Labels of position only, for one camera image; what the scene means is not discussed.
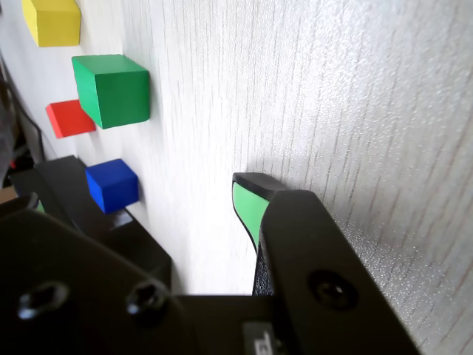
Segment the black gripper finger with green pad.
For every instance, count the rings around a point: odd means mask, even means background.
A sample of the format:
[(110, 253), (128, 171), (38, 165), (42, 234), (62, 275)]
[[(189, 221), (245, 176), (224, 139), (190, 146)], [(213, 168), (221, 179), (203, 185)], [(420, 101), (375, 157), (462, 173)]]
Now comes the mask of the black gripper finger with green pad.
[(292, 354), (416, 354), (370, 273), (315, 193), (237, 172), (232, 202), (265, 260)]
[(1, 205), (3, 354), (195, 354), (167, 287), (34, 208)]

